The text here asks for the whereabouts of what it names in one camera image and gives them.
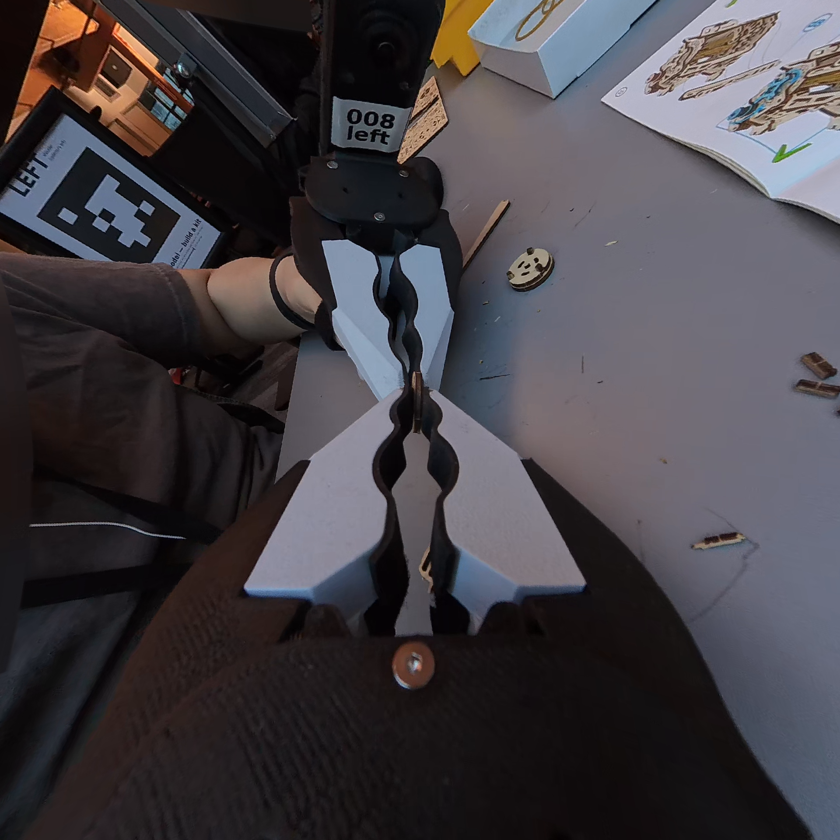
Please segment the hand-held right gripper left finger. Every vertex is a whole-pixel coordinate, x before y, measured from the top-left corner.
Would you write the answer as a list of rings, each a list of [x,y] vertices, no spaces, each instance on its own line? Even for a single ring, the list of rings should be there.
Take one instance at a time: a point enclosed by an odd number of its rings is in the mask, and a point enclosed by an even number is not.
[[[409,572],[392,490],[413,420],[412,391],[395,391],[309,459],[248,595],[331,605],[371,635],[395,634]]]

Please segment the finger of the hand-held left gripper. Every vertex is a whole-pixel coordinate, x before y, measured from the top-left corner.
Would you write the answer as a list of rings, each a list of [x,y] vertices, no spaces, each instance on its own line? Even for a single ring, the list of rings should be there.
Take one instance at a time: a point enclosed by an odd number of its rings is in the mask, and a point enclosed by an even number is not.
[[[378,401],[404,387],[403,365],[390,343],[391,324],[378,304],[378,258],[349,240],[324,240],[322,250],[337,302],[332,329]]]
[[[454,311],[439,248],[414,245],[400,255],[401,268],[418,299],[414,326],[423,343],[421,370],[428,387],[440,387]]]

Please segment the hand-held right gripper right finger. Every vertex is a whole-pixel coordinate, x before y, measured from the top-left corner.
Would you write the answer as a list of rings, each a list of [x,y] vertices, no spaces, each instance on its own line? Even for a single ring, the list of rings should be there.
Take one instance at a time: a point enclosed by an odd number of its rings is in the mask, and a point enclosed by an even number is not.
[[[428,392],[422,431],[439,487],[430,538],[435,634],[477,629],[499,602],[586,586],[519,455],[447,398]]]

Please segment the laser-cut wooden puzzle sheet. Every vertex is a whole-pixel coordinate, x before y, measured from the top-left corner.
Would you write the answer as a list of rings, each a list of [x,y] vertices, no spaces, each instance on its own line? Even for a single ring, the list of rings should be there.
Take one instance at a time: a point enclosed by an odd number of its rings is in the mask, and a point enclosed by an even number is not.
[[[422,86],[415,101],[397,158],[399,165],[403,165],[418,153],[437,133],[446,127],[447,123],[448,117],[437,78],[431,76]]]

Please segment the grey desk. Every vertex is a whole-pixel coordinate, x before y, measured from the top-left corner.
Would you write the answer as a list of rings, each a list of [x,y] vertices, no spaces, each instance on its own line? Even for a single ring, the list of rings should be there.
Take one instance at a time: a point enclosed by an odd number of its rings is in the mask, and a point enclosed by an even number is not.
[[[535,459],[646,565],[744,738],[838,838],[838,226],[602,104],[709,2],[657,2],[555,100],[437,72],[424,150],[465,249],[443,393]],[[528,247],[551,276],[513,290]],[[707,536],[746,541],[693,550]]]

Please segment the black wristband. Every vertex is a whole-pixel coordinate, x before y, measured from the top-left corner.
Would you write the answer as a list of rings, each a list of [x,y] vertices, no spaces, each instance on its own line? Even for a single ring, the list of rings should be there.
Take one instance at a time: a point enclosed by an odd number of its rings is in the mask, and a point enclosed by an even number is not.
[[[279,264],[289,256],[291,256],[291,249],[287,248],[285,251],[280,252],[279,255],[273,259],[269,268],[270,294],[272,296],[273,301],[275,302],[278,311],[285,320],[289,321],[301,331],[312,331],[315,330],[316,325],[313,322],[308,322],[295,311],[293,311],[291,308],[289,308],[277,287],[277,268]]]

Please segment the tapered wooden stick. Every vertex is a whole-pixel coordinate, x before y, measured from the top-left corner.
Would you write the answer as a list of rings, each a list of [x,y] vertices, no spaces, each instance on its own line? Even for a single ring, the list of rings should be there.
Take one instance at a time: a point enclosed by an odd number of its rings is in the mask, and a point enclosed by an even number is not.
[[[488,218],[487,222],[485,223],[484,227],[480,230],[476,240],[469,247],[467,254],[463,260],[463,271],[466,271],[474,258],[479,253],[480,249],[488,240],[488,237],[491,236],[495,228],[498,226],[501,219],[504,217],[505,213],[508,211],[511,202],[508,199],[505,199],[495,207],[493,213]]]

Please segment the slotted wooden disc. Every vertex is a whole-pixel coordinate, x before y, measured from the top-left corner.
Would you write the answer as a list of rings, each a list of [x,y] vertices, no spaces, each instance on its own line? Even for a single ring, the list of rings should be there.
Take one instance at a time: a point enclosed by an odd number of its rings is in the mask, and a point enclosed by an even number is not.
[[[548,279],[554,268],[554,258],[545,248],[528,247],[507,270],[510,287],[515,291],[529,291]]]

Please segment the yellow storage bin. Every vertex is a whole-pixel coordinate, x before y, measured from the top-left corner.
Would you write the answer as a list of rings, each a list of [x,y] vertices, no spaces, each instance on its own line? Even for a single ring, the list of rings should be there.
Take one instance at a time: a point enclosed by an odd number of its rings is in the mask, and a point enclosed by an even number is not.
[[[468,32],[491,4],[492,1],[445,2],[443,22],[432,50],[437,68],[451,62],[462,77],[467,77],[478,66],[480,59]]]

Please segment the grey metal beam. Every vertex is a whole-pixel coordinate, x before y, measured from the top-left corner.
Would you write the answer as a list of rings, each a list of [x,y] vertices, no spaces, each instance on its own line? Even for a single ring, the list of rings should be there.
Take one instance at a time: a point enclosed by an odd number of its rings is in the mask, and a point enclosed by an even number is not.
[[[185,62],[192,76],[200,79],[262,146],[271,145],[291,121],[287,110],[210,27],[187,10],[188,2],[100,1],[100,5],[169,67]]]

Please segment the white tray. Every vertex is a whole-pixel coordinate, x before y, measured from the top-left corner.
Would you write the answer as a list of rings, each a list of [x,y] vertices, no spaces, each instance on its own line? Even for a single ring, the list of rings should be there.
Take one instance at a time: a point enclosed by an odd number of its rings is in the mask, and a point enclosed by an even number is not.
[[[495,1],[469,29],[480,64],[556,98],[630,29],[652,1],[563,1],[533,35],[515,31],[540,1]]]

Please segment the pile of tan rubber bands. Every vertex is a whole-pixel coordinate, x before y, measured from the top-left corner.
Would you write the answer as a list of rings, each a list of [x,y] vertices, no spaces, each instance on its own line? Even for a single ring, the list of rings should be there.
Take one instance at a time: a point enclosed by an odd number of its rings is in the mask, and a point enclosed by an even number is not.
[[[514,34],[515,42],[522,42],[533,35],[545,21],[553,14],[553,11],[564,1],[540,1],[520,21]]]

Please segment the person's dark shirt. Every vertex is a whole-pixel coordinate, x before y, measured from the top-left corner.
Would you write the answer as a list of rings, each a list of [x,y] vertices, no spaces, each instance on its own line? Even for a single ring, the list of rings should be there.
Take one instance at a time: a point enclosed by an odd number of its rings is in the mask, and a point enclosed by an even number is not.
[[[250,427],[169,370],[203,351],[193,296],[168,266],[2,254],[35,466],[31,581],[193,560],[200,544],[80,484],[225,529],[272,485],[281,436]],[[164,593],[22,610],[2,674],[2,838],[19,838]]]

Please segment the framed marker sign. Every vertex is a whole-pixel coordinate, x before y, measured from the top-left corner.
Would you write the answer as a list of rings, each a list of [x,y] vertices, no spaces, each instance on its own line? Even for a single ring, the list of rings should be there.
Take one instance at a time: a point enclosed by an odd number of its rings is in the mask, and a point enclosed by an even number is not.
[[[1,235],[34,254],[200,269],[232,230],[52,87],[2,147]]]

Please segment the open instruction booklet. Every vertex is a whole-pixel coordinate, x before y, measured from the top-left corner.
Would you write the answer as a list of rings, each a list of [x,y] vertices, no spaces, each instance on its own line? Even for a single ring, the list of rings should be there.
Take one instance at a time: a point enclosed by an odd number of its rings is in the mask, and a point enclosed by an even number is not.
[[[602,102],[839,221],[839,2],[715,2]]]

